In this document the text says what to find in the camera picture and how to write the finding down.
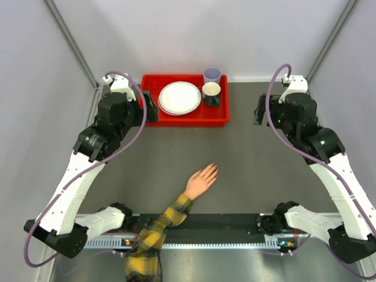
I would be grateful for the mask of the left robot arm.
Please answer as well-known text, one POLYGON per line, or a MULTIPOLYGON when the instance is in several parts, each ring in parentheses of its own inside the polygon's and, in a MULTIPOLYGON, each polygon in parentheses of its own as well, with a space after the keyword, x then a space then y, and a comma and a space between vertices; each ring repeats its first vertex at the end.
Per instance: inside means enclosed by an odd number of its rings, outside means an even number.
POLYGON ((132 127, 158 121, 158 108, 149 91, 140 100, 125 92, 110 92, 98 103, 94 122, 80 132, 69 164, 55 194, 35 220, 27 220, 28 237, 45 243, 57 254, 76 257, 85 244, 111 230, 127 233, 132 229, 132 211, 113 203, 97 213, 77 217, 78 210, 96 176, 105 164, 123 152, 120 146, 132 127))

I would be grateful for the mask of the yellow plaid sleeve forearm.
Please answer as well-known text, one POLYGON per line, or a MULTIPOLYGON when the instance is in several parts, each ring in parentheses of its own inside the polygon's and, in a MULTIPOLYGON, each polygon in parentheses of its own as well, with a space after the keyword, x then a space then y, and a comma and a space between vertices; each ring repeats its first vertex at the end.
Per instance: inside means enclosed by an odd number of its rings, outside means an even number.
POLYGON ((163 214, 145 225, 140 232, 142 242, 125 260, 126 281, 162 281, 160 251, 167 229, 182 224, 192 205, 193 201, 181 194, 163 214))

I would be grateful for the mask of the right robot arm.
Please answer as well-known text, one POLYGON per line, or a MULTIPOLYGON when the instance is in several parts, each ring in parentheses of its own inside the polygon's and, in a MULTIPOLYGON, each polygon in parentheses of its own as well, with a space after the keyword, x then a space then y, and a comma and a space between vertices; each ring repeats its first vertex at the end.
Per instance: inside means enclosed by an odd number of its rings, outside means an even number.
POLYGON ((341 218, 309 211, 289 201, 280 203, 271 216, 260 216, 259 230, 268 235, 291 229, 304 231, 324 243, 344 263, 352 264, 375 253, 375 207, 365 194, 335 131, 318 124, 317 103, 306 93, 292 93, 284 102, 279 95, 261 94, 254 124, 263 122, 281 130, 287 146, 303 157, 327 189, 341 218))

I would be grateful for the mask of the mannequin hand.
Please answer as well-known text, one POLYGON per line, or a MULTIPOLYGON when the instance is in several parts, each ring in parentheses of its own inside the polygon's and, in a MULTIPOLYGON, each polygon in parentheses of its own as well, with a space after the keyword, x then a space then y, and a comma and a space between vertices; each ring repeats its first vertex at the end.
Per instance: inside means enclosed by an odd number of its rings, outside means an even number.
POLYGON ((219 170, 215 163, 197 171, 188 179, 183 194, 191 200, 201 196, 216 181, 218 172, 219 170))

